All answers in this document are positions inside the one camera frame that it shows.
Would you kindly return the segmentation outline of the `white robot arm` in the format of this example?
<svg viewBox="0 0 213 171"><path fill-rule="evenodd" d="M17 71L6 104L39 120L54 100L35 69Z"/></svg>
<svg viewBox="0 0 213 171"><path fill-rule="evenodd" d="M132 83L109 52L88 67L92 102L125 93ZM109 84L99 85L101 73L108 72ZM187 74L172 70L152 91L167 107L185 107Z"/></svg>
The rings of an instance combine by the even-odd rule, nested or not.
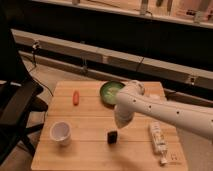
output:
<svg viewBox="0 0 213 171"><path fill-rule="evenodd" d="M134 113L140 113L213 140L213 108L146 96L143 84L137 80L120 89L115 101L114 118L118 128L127 126Z"/></svg>

